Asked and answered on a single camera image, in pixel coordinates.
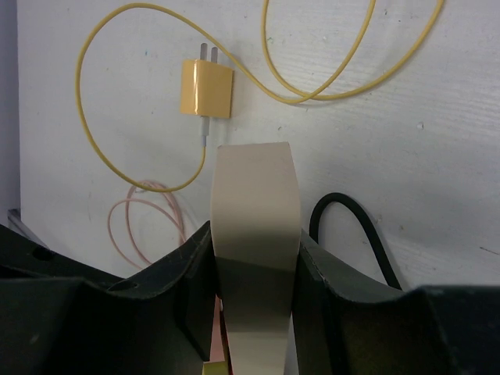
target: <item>black cable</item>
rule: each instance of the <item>black cable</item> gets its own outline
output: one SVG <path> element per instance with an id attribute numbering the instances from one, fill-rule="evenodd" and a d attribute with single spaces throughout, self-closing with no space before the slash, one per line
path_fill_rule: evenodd
<path id="1" fill-rule="evenodd" d="M 354 214 L 354 216 L 356 216 L 356 219 L 358 219 L 361 227 L 368 237 L 368 241 L 372 246 L 373 253 L 375 253 L 375 257 L 377 258 L 378 265 L 382 270 L 382 274 L 384 275 L 387 285 L 401 290 L 401 285 L 399 284 L 398 278 L 396 277 L 394 270 L 389 263 L 389 259 L 385 252 L 384 246 L 382 245 L 382 242 L 378 237 L 378 233 L 375 230 L 372 221 L 366 214 L 365 210 L 359 205 L 359 203 L 351 197 L 342 193 L 330 193 L 322 197 L 312 211 L 311 220 L 309 221 L 309 236 L 319 244 L 318 234 L 320 231 L 321 216 L 323 215 L 323 211 L 325 210 L 325 208 L 328 207 L 331 203 L 341 203 L 342 205 L 347 207 Z"/>

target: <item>yellow charging cord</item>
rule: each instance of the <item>yellow charging cord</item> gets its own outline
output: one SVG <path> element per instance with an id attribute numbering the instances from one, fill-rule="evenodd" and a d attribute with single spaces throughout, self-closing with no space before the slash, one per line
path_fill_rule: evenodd
<path id="1" fill-rule="evenodd" d="M 84 57 L 85 54 L 87 53 L 88 47 L 92 43 L 92 41 L 95 38 L 95 35 L 113 18 L 118 16 L 119 14 L 129 10 L 129 9 L 135 9 L 135 8 L 143 8 L 143 9 L 153 9 L 157 10 L 162 13 L 166 13 L 174 18 L 177 18 L 178 20 L 186 23 L 188 26 L 192 27 L 193 29 L 197 30 L 200 34 L 202 34 L 205 38 L 207 38 L 209 41 L 211 41 L 218 49 L 220 49 L 233 63 L 235 66 L 237 66 L 244 74 L 245 76 L 248 77 L 249 80 L 251 80 L 255 85 L 257 85 L 262 91 L 264 91 L 266 94 L 268 94 L 271 98 L 274 100 L 277 100 L 279 102 L 285 103 L 285 104 L 298 104 L 305 102 L 310 99 L 314 100 L 335 100 L 335 99 L 340 99 L 340 98 L 348 98 L 353 95 L 360 94 L 364 91 L 367 91 L 384 80 L 388 79 L 392 74 L 394 74 L 399 68 L 401 68 L 408 60 L 409 58 L 415 53 L 415 51 L 420 47 L 422 44 L 423 40 L 425 37 L 429 34 L 430 29 L 432 26 L 435 24 L 436 19 L 438 18 L 439 12 L 441 11 L 443 4 L 445 3 L 445 0 L 437 0 L 436 7 L 434 8 L 434 11 L 432 13 L 432 16 L 430 17 L 429 21 L 427 22 L 427 25 L 424 27 L 422 33 L 420 36 L 417 38 L 416 42 L 413 44 L 413 46 L 410 48 L 410 50 L 392 67 L 390 68 L 386 73 L 381 75 L 379 78 L 376 80 L 365 84 L 362 87 L 356 88 L 355 90 L 351 91 L 346 91 L 340 94 L 335 94 L 335 95 L 320 95 L 321 92 L 323 92 L 328 86 L 330 86 L 335 79 L 342 73 L 344 68 L 348 65 L 349 61 L 351 61 L 353 55 L 355 54 L 356 50 L 359 47 L 359 44 L 361 43 L 361 40 L 363 39 L 366 30 L 368 29 L 368 25 L 370 24 L 370 20 L 373 15 L 373 10 L 375 8 L 375 3 L 376 0 L 370 0 L 370 4 L 368 6 L 368 10 L 366 12 L 365 19 L 362 23 L 361 29 L 358 32 L 358 36 L 356 37 L 354 44 L 352 45 L 351 49 L 349 50 L 349 53 L 345 57 L 344 61 L 341 63 L 341 65 L 337 68 L 334 74 L 321 86 L 319 86 L 315 91 L 313 92 L 305 92 L 298 90 L 296 87 L 292 86 L 289 84 L 277 71 L 276 67 L 273 64 L 273 61 L 271 60 L 270 54 L 269 54 L 269 49 L 267 48 L 267 40 L 266 40 L 266 21 L 267 21 L 267 9 L 269 7 L 269 1 L 270 0 L 264 0 L 264 4 L 262 7 L 262 17 L 261 17 L 261 42 L 262 42 L 262 50 L 264 53 L 264 58 L 266 59 L 267 65 L 271 70 L 271 73 L 276 77 L 276 79 L 284 86 L 286 87 L 289 91 L 297 94 L 300 96 L 300 98 L 285 98 L 283 96 L 280 96 L 278 94 L 275 94 L 272 92 L 269 88 L 264 86 L 255 76 L 250 73 L 249 70 L 247 70 L 227 49 L 224 48 L 223 45 L 221 45 L 212 35 L 204 31 L 200 26 L 198 26 L 196 23 L 188 20 L 186 17 L 182 16 L 179 13 L 174 12 L 173 10 L 170 10 L 168 8 L 164 8 L 159 5 L 154 5 L 154 4 L 148 4 L 148 3 L 141 3 L 141 2 L 133 2 L 131 4 L 123 5 L 120 6 L 118 9 L 113 10 L 108 16 L 104 17 L 104 19 L 99 22 L 94 29 L 91 31 L 91 33 L 88 35 L 87 39 L 84 42 L 84 45 L 80 51 L 80 54 L 78 55 L 78 60 L 77 60 L 77 71 L 75 74 L 75 91 L 76 91 L 76 100 L 77 100 L 77 108 L 78 108 L 78 114 L 80 115 L 81 123 L 84 128 L 84 132 L 87 135 L 87 139 L 90 142 L 92 148 L 94 151 L 97 153 L 99 158 L 110 168 L 116 175 L 124 179 L 126 182 L 129 184 L 132 184 L 138 188 L 141 188 L 143 190 L 147 191 L 154 191 L 157 193 L 168 193 L 172 191 L 178 191 L 180 189 L 185 188 L 188 186 L 191 182 L 193 182 L 196 177 L 200 174 L 203 168 L 203 164 L 205 163 L 205 147 L 203 148 L 202 152 L 202 161 L 200 162 L 200 165 L 198 169 L 196 170 L 195 174 L 193 177 L 191 177 L 188 181 L 183 183 L 182 185 L 176 186 L 176 187 L 171 187 L 168 189 L 158 189 L 154 187 L 150 187 L 144 184 L 141 184 L 132 178 L 128 177 L 124 173 L 122 173 L 120 170 L 118 170 L 106 156 L 102 153 L 101 149 L 97 146 L 95 143 L 94 138 L 92 137 L 92 134 L 90 132 L 90 129 L 88 128 L 87 120 L 85 119 L 85 114 L 84 114 L 84 108 L 82 106 L 81 102 L 81 92 L 80 92 L 80 81 L 81 81 L 81 69 L 84 63 Z"/>

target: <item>black object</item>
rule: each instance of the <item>black object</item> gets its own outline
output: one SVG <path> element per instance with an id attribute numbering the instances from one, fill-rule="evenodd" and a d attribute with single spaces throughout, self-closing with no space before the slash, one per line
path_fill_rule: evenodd
<path id="1" fill-rule="evenodd" d="M 368 217 L 368 214 L 361 207 L 361 205 L 348 195 L 342 193 L 330 193 L 322 197 L 314 207 L 311 214 L 311 220 L 309 221 L 309 236 L 320 243 L 319 241 L 319 231 L 320 231 L 320 221 L 323 211 L 326 207 L 332 203 L 341 203 L 347 207 L 358 219 L 361 224 L 362 229 L 365 231 L 368 241 L 372 246 L 375 258 L 377 258 L 378 265 L 387 285 L 390 287 L 401 290 L 401 285 L 399 284 L 398 278 L 396 277 L 394 270 L 392 269 L 391 263 L 389 262 L 388 255 L 385 252 L 384 246 L 378 237 L 378 233 L 373 226 L 372 220 Z"/>
<path id="2" fill-rule="evenodd" d="M 0 227 L 0 277 L 2 374 L 202 371 L 216 293 L 209 223 L 126 280 Z M 302 233 L 292 312 L 301 375 L 500 373 L 497 287 L 403 294 Z"/>

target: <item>pink cable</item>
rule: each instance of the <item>pink cable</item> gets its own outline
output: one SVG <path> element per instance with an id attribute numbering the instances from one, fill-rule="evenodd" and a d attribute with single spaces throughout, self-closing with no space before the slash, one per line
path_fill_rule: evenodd
<path id="1" fill-rule="evenodd" d="M 141 182 L 143 184 L 147 184 L 148 186 L 150 186 L 152 188 L 166 188 L 165 185 L 162 185 L 162 184 L 155 182 L 155 181 L 144 180 Z M 109 233 L 109 238 L 111 239 L 112 245 L 115 247 L 115 250 L 121 255 L 121 257 L 124 258 L 127 262 L 129 262 L 129 264 L 131 264 L 132 266 L 137 267 L 138 269 L 142 270 L 144 267 L 139 266 L 137 263 L 135 263 L 130 258 L 128 258 L 120 250 L 120 248 L 118 247 L 118 244 L 116 243 L 116 241 L 113 237 L 113 232 L 111 230 L 111 216 L 112 216 L 113 211 L 115 210 L 116 207 L 125 203 L 125 221 L 127 223 L 127 232 L 128 232 L 130 242 L 132 243 L 132 247 L 134 248 L 134 250 L 137 253 L 137 255 L 139 256 L 139 258 L 141 258 L 141 260 L 148 265 L 152 264 L 152 262 L 145 257 L 145 255 L 142 253 L 141 250 L 139 250 L 139 247 L 134 239 L 134 235 L 132 234 L 132 230 L 130 228 L 130 203 L 131 202 L 137 202 L 137 203 L 142 203 L 144 205 L 149 205 L 153 209 L 157 209 L 163 215 L 165 215 L 173 223 L 173 225 L 175 225 L 175 227 L 179 230 L 179 245 L 182 245 L 186 241 L 186 234 L 185 234 L 184 220 L 182 217 L 182 211 L 180 210 L 179 204 L 177 203 L 177 200 L 175 199 L 175 197 L 173 196 L 172 193 L 162 193 L 162 195 L 164 196 L 164 198 L 168 202 L 169 207 L 172 209 L 173 215 L 175 216 L 175 218 L 172 217 L 167 211 L 165 211 L 164 209 L 162 209 L 161 207 L 159 207 L 158 205 L 156 205 L 150 201 L 146 201 L 144 199 L 132 198 L 136 189 L 137 188 L 135 186 L 132 186 L 128 191 L 127 198 L 122 199 L 121 201 L 115 203 L 115 205 L 109 210 L 108 233 Z"/>

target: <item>tabletop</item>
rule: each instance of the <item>tabletop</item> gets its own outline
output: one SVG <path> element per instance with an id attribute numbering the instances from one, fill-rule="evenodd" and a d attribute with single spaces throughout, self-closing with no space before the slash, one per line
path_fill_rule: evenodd
<path id="1" fill-rule="evenodd" d="M 126 277 L 135 268 L 106 230 L 129 185 L 98 159 L 74 102 L 77 55 L 91 28 L 124 1 L 18 1 L 21 209 L 49 248 Z M 195 21 L 272 90 L 259 40 L 260 0 L 157 2 Z M 293 85 L 311 91 L 334 71 L 357 35 L 367 0 L 271 0 L 267 42 Z M 380 76 L 409 49 L 435 7 L 380 0 L 354 58 L 327 89 L 336 93 Z M 453 0 L 427 40 L 390 80 L 335 102 L 285 105 L 234 74 L 232 118 L 214 120 L 200 177 L 176 196 L 188 232 L 209 219 L 216 147 L 288 141 L 307 228 L 316 202 L 340 191 L 373 217 L 406 288 L 500 284 L 500 7 Z M 148 9 L 115 18 L 84 61 L 87 119 L 105 154 L 136 179 L 179 184 L 200 157 L 199 118 L 179 112 L 184 59 L 206 40 Z M 233 64 L 220 54 L 220 63 Z M 154 194 L 143 194 L 155 202 Z M 177 246 L 177 233 L 149 207 L 132 207 L 139 245 L 152 259 Z M 131 254 L 123 208 L 112 218 Z M 383 280 L 363 231 L 342 207 L 322 222 L 324 247 Z"/>

